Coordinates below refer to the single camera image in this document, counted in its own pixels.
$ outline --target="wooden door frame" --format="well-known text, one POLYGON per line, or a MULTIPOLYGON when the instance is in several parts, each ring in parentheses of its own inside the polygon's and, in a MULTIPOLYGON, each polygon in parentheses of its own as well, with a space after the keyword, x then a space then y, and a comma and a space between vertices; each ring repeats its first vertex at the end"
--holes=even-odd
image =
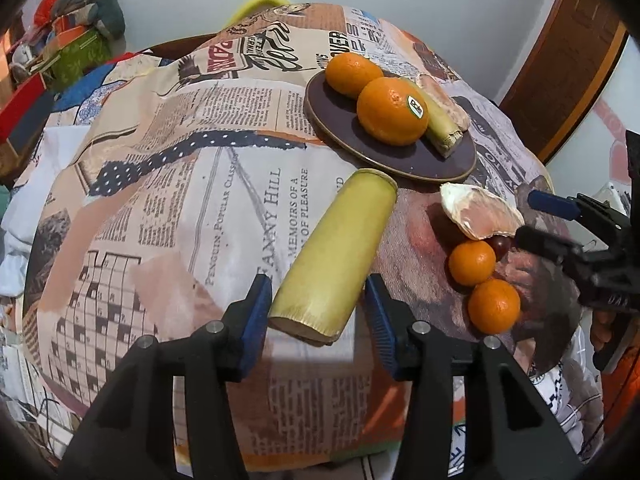
MULTIPOLYGON (((509 88, 507 95, 505 95, 504 99, 500 103, 501 109, 506 108, 506 106, 516 95, 516 92, 519 90, 521 84, 526 79, 526 76, 529 74, 529 71, 531 70, 533 63, 535 62, 540 49, 546 41, 546 37, 551 30, 551 26, 556 19, 556 16, 558 15, 558 11, 560 9, 562 1, 563 0, 554 0, 554 4, 551 7, 551 11, 546 18, 545 25, 540 31, 540 35, 538 36, 536 43, 531 49, 529 56, 527 56, 527 60, 522 65, 520 73, 511 85, 511 88, 509 88)), ((626 44, 626 38, 628 38, 628 32, 626 31, 623 23, 620 22, 614 34, 613 40, 611 41, 609 49, 607 50, 607 53, 605 54, 605 57, 603 58, 598 71, 593 77, 593 80, 591 81, 569 116, 554 133, 551 140, 549 140, 549 142, 542 148, 542 150, 540 150, 540 152, 536 154, 536 156, 540 161, 542 161, 542 163, 548 162, 551 156, 555 154, 555 152, 562 146, 564 141, 567 140, 571 133, 573 133, 573 131, 578 127, 580 122, 584 119, 593 104, 596 102, 607 81, 609 80, 611 73, 618 63, 618 59, 620 58, 622 50, 624 49, 626 44)))
POLYGON ((511 88, 509 88, 507 95, 505 95, 504 99, 500 102, 500 108, 506 107, 506 105, 509 104, 509 102, 513 99, 513 97, 516 95, 516 92, 522 85, 522 82, 524 81, 526 76, 529 74, 529 70, 531 70, 531 67, 535 62, 536 57, 538 56, 540 49, 542 48, 542 45, 546 41, 546 37, 549 35, 549 32, 551 31, 551 26, 556 20, 556 16, 560 11, 560 5, 562 4, 562 1, 563 0, 554 0, 554 4, 552 5, 551 10, 549 11, 549 15, 546 17, 545 25, 543 25, 542 30, 540 31, 540 34, 538 36, 538 39, 536 40, 536 43, 533 45, 531 52, 529 52, 529 55, 527 56, 527 60, 522 65, 522 68, 520 69, 520 72, 518 72, 518 75, 516 76, 515 81, 511 85, 511 88))

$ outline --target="cable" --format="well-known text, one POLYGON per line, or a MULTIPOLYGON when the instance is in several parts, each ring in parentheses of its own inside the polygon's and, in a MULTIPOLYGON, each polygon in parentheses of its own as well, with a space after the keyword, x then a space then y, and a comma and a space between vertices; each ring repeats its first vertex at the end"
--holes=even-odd
POLYGON ((42 407, 46 406, 45 426, 46 426, 47 444, 49 445, 50 452, 52 453, 53 456, 55 456, 56 451, 53 448, 53 444, 51 443, 51 434, 49 432, 49 403, 50 402, 54 402, 55 404, 60 405, 60 403, 56 399, 49 399, 49 397, 47 397, 47 391, 44 390, 44 399, 42 399, 42 402, 40 403, 40 410, 38 411, 38 413, 42 413, 42 407))
POLYGON ((602 417, 602 420, 598 424, 598 427, 596 428, 596 431, 591 433, 591 436, 585 441, 584 444, 582 444, 582 447, 580 448, 580 452, 578 453, 578 456, 580 456, 580 455, 582 455, 584 453, 584 451, 587 449, 587 446, 591 443, 591 441, 596 437, 598 432, 602 429, 602 427, 604 426, 605 421, 607 420, 607 417, 611 414, 611 412, 613 411, 613 408, 615 408, 616 404, 620 400, 620 397, 622 396, 622 392, 625 391, 626 385, 628 384, 629 380, 631 379, 631 375, 634 372, 634 368, 636 368, 636 364, 638 363, 638 358, 640 358, 640 346, 638 347, 638 350, 636 351, 636 356, 634 357, 634 360, 631 363, 631 367, 629 368, 629 372, 626 374, 626 378, 623 381, 622 386, 620 386, 620 389, 618 391, 618 394, 616 395, 616 398, 611 403, 611 407, 609 408, 609 411, 607 413, 605 413, 605 415, 602 417))
MULTIPOLYGON (((25 360, 25 368, 27 368, 27 375, 29 376, 29 386, 31 387, 31 398, 33 399, 33 409, 36 409, 36 392, 35 389, 33 387, 33 379, 31 378, 31 370, 29 368, 29 363, 25 360)), ((37 420, 38 420, 38 415, 40 414, 40 412, 36 412, 36 426, 38 427, 38 431, 40 433, 40 439, 42 440, 42 445, 46 448, 47 447, 47 443, 44 440, 44 434, 42 433, 42 428, 40 427, 40 425, 38 424, 37 420)))
POLYGON ((560 423, 560 427, 562 428, 566 423, 568 423, 572 418, 574 418, 574 416, 589 402, 591 402, 592 400, 596 400, 599 399, 601 397, 600 394, 596 394, 594 396, 589 397, 588 399, 585 399, 583 402, 581 402, 577 408, 574 408, 573 411, 571 412, 571 415, 567 416, 567 418, 565 418, 565 420, 563 420, 560 423))

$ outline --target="orange cloth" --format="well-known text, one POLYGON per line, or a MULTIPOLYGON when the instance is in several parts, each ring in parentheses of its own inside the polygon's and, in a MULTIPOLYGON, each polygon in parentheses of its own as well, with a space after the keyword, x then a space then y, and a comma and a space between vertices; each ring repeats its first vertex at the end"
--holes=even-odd
POLYGON ((630 346, 622 356, 622 359, 620 359, 615 371, 612 374, 602 375, 604 413, 609 413, 604 423, 605 436, 610 436, 620 425, 626 412, 631 407, 636 393, 640 390, 640 360, 638 360, 631 373, 629 382, 626 384, 618 402, 613 406, 636 357, 636 352, 638 352, 638 346, 630 346))
POLYGON ((46 25, 51 21, 51 8, 56 0, 42 0, 36 9, 36 13, 33 15, 33 23, 37 27, 46 25))

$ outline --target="dark round plate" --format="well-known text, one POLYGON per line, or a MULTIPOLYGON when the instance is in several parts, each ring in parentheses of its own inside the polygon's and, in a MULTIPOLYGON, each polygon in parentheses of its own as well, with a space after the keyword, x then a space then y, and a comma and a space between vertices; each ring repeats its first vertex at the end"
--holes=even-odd
POLYGON ((310 120, 345 150, 382 170, 415 180, 463 180, 476 166, 476 145, 465 132, 448 158, 421 138, 410 146, 389 146, 371 137, 356 116, 356 101, 338 94, 319 72, 306 85, 305 107, 310 120))

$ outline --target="polka dot pattern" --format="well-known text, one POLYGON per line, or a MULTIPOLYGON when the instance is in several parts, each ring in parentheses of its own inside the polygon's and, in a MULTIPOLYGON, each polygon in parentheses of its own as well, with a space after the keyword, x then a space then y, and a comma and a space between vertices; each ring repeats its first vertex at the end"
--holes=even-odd
POLYGON ((132 162, 107 162, 100 170, 98 179, 89 188, 90 196, 111 196, 117 191, 137 182, 141 177, 153 170, 161 168, 165 164, 171 164, 179 158, 191 155, 195 150, 210 147, 244 148, 257 146, 263 148, 278 148, 290 150, 293 148, 305 149, 304 142, 272 137, 258 134, 253 130, 231 132, 229 130, 211 130, 191 134, 187 139, 169 146, 162 152, 151 155, 148 159, 138 163, 132 162))

